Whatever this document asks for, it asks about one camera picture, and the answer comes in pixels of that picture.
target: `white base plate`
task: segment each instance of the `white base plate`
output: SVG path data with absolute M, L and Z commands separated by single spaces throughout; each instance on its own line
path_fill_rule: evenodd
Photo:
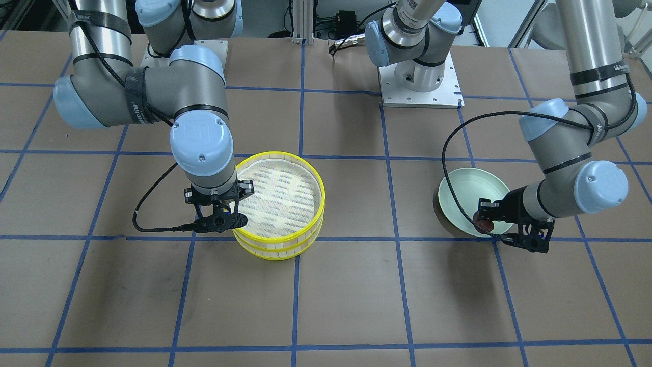
M 431 92 L 417 92 L 405 88 L 396 80 L 394 69 L 397 64 L 379 68 L 380 92 L 383 106 L 389 107 L 430 107 L 461 108 L 464 106 L 462 90 L 457 80 L 451 53 L 446 57 L 445 74 L 441 85 Z
M 204 46 L 211 51 L 213 51 L 217 57 L 220 58 L 222 62 L 222 67 L 226 68 L 226 54 L 229 50 L 229 41 L 227 40 L 196 40 L 195 44 Z M 143 55 L 143 59 L 140 63 L 142 67 L 161 67 L 168 66 L 168 61 L 170 59 L 167 57 L 151 57 L 147 50 Z
M 509 192 L 509 188 L 498 177 L 487 171 L 477 168 L 459 168 L 449 172 L 451 185 L 455 195 L 462 205 L 462 209 L 473 219 L 473 214 L 478 210 L 478 199 L 485 198 L 492 202 L 502 200 Z M 446 218 L 461 231 L 476 237 L 489 237 L 475 230 L 462 215 L 462 212 L 452 198 L 451 190 L 448 187 L 446 178 L 439 184 L 439 205 Z M 512 223 L 494 222 L 494 234 L 503 234 L 512 227 Z

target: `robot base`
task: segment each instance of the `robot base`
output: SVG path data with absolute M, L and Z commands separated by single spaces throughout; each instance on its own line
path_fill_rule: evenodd
M 394 75 L 396 64 L 379 68 L 380 90 L 383 106 L 461 108 L 464 106 L 462 90 L 449 53 L 446 57 L 445 76 L 439 87 L 430 92 L 417 92 L 402 86 Z
M 222 65 L 226 66 L 226 54 L 229 50 L 229 41 L 227 40 L 196 40 L 195 44 L 198 44 L 200 46 L 204 46 L 211 51 L 213 51 L 217 57 L 220 58 L 220 61 L 222 62 Z M 168 66 L 168 58 L 167 57 L 151 57 L 148 53 L 147 50 L 145 50 L 145 54 L 143 55 L 143 59 L 140 63 L 140 66 L 142 67 L 160 67 L 160 66 Z

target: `plate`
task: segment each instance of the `plate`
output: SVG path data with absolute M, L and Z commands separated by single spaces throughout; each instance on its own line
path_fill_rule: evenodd
M 492 202 L 501 200 L 509 192 L 509 188 L 498 177 L 477 168 L 459 168 L 449 172 L 452 188 L 460 201 L 462 208 L 473 218 L 478 210 L 478 199 L 486 198 Z M 439 184 L 439 205 L 448 220 L 461 231 L 476 237 L 489 237 L 475 230 L 475 227 L 464 217 L 452 198 L 451 190 L 444 178 Z M 494 234 L 503 234 L 512 227 L 512 223 L 494 221 Z

